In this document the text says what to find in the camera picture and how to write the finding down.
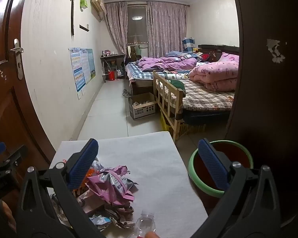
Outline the person right hand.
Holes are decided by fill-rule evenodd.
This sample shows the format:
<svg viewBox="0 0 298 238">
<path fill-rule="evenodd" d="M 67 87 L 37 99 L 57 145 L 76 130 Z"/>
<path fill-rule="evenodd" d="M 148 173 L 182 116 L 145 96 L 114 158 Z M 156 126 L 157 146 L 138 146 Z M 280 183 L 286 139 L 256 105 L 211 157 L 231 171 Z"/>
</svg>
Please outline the person right hand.
<svg viewBox="0 0 298 238">
<path fill-rule="evenodd" d="M 145 235 L 145 238 L 160 238 L 154 231 L 150 231 Z"/>
</svg>

